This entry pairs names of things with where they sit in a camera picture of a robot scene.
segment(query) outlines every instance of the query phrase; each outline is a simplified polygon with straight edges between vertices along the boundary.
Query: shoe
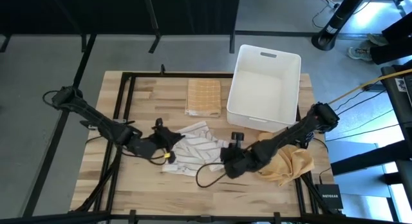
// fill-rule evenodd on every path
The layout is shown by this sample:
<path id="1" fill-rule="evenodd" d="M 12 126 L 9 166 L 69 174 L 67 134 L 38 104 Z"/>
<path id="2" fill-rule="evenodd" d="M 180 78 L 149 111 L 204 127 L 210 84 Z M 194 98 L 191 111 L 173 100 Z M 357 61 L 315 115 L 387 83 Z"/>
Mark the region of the shoe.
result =
<path id="1" fill-rule="evenodd" d="M 364 61 L 372 61 L 371 53 L 369 48 L 348 48 L 348 55 L 352 59 L 362 59 Z"/>
<path id="2" fill-rule="evenodd" d="M 373 44 L 376 44 L 377 46 L 384 46 L 384 45 L 389 44 L 388 40 L 386 40 L 386 38 L 381 35 L 374 35 L 374 34 L 368 33 L 366 37 L 368 38 L 370 42 L 372 42 Z"/>

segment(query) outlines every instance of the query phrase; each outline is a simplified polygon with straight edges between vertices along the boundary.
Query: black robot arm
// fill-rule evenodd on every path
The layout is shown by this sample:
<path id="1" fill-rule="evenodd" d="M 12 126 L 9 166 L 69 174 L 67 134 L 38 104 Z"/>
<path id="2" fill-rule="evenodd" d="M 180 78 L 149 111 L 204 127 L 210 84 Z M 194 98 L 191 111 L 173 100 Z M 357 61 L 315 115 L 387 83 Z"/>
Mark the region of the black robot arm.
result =
<path id="1" fill-rule="evenodd" d="M 331 131 L 338 124 L 339 117 L 328 104 L 314 104 L 297 124 L 283 131 L 270 140 L 253 143 L 246 149 L 241 149 L 239 144 L 222 148 L 221 161 L 229 178 L 237 178 L 245 172 L 256 172 L 270 163 L 277 151 L 295 140 L 306 137 L 313 131 Z"/>
<path id="2" fill-rule="evenodd" d="M 168 154 L 169 163 L 174 162 L 175 155 L 171 151 L 173 145 L 181 140 L 184 136 L 180 133 L 173 133 L 167 127 L 163 126 L 161 118 L 156 120 L 152 127 L 154 133 L 147 138 L 141 138 L 142 132 L 137 128 L 126 124 L 115 122 L 96 109 L 91 107 L 84 99 L 82 92 L 71 86 L 62 87 L 60 91 L 51 98 L 52 103 L 45 103 L 55 109 L 68 109 L 79 114 L 87 120 L 80 122 L 88 127 L 89 125 L 97 127 L 99 133 L 116 146 L 125 146 L 126 149 L 136 156 L 150 159 L 157 149 L 165 149 Z"/>

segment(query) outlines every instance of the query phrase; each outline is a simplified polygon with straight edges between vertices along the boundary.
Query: wooden table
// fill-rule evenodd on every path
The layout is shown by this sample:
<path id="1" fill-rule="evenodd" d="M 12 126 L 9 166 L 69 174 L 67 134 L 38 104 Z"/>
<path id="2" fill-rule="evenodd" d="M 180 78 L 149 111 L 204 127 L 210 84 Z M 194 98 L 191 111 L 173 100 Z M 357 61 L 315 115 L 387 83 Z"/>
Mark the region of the wooden table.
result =
<path id="1" fill-rule="evenodd" d="M 121 71 L 107 71 L 97 102 L 97 110 L 108 117 L 113 116 Z M 232 126 L 226 121 L 226 104 L 232 79 L 217 79 L 221 82 L 222 114 L 220 118 L 194 118 L 184 115 L 188 78 L 137 78 L 129 120 L 140 129 L 144 136 L 153 131 L 156 118 L 163 118 L 164 126 L 171 131 L 205 120 L 215 137 L 230 140 L 233 131 L 244 132 L 243 147 L 257 140 L 260 131 Z M 128 84 L 120 117 L 126 103 Z M 308 74 L 301 75 L 299 91 L 299 110 L 306 115 L 315 102 Z M 89 138 L 97 136 L 91 131 Z M 323 135 L 317 138 L 324 140 Z M 73 195 L 71 209 L 77 208 L 89 196 L 98 183 L 107 141 L 98 139 L 90 142 L 85 149 L 79 178 Z M 314 183 L 319 173 L 330 167 L 325 147 L 319 142 L 311 142 L 308 150 L 314 157 L 315 169 L 312 171 Z M 299 207 L 295 182 L 282 187 L 277 183 L 266 182 L 255 173 L 245 173 L 234 180 L 224 177 L 212 187 L 202 189 L 190 176 L 162 173 L 162 166 L 148 161 L 123 156 L 116 186 L 112 214 L 129 214 L 131 209 L 138 214 L 148 215 L 203 215 L 211 216 L 273 216 L 280 212 L 282 217 L 299 217 Z M 217 178 L 221 172 L 201 172 L 202 184 Z M 324 183 L 333 183 L 331 170 L 322 174 Z M 306 211 L 310 212 L 310 200 L 303 184 Z"/>

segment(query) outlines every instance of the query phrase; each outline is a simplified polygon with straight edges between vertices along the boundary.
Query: concrete floor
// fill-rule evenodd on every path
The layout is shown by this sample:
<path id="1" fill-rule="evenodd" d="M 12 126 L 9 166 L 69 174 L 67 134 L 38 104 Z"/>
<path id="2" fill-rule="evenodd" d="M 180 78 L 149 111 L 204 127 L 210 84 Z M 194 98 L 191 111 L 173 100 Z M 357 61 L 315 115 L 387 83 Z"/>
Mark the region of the concrete floor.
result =
<path id="1" fill-rule="evenodd" d="M 321 0 L 241 0 L 237 29 L 313 32 L 318 29 L 312 27 L 310 20 L 323 6 Z M 317 24 L 326 23 L 331 15 L 328 12 L 321 14 Z M 370 3 L 350 19 L 344 32 L 377 33 L 397 19 L 400 15 L 393 3 Z M 367 25 L 361 26 L 364 21 L 368 22 Z M 236 53 L 229 54 L 227 36 L 162 37 L 155 53 L 149 54 L 147 51 L 153 40 L 151 36 L 98 35 L 80 84 L 84 98 L 92 106 L 96 104 L 103 74 L 107 70 L 158 71 L 160 65 L 165 64 L 169 71 L 233 71 L 242 44 L 299 54 L 302 57 L 301 71 L 310 74 L 315 98 L 322 102 L 328 102 L 380 75 L 381 66 L 351 60 L 346 56 L 346 49 L 362 44 L 360 40 L 338 40 L 333 50 L 321 51 L 304 37 L 238 35 Z M 71 84 L 81 56 L 80 38 L 62 36 L 13 36 L 7 51 L 0 53 L 0 218 L 21 214 L 58 117 L 57 111 L 42 103 L 41 95 Z M 353 104 L 371 94 L 365 93 L 363 96 L 352 101 Z M 368 101 L 365 106 L 345 113 L 339 127 L 328 138 L 348 135 L 342 132 L 390 108 L 385 94 Z M 388 114 L 386 118 L 389 121 L 377 120 L 370 125 L 374 129 L 384 127 L 386 122 L 393 121 L 393 117 L 393 114 Z M 87 130 L 79 126 L 79 120 L 79 116 L 74 114 L 69 117 L 35 210 L 36 215 L 68 210 L 88 135 Z M 376 143 L 382 135 L 369 136 L 345 140 Z M 359 203 L 362 199 L 347 200 L 349 203 Z M 371 214 L 367 218 L 381 216 Z"/>

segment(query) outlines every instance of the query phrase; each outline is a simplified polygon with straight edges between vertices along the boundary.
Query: white striped towel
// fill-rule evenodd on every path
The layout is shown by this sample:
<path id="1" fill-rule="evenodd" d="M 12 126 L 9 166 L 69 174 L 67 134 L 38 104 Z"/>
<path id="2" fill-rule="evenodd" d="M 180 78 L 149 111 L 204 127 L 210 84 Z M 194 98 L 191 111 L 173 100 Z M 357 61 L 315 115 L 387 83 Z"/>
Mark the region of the white striped towel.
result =
<path id="1" fill-rule="evenodd" d="M 205 163 L 221 162 L 220 149 L 229 143 L 218 140 L 209 130 L 206 122 L 198 122 L 179 131 L 185 138 L 173 146 L 176 160 L 166 163 L 162 171 L 187 176 L 196 176 L 197 170 Z M 211 171 L 223 168 L 223 165 L 210 165 Z"/>

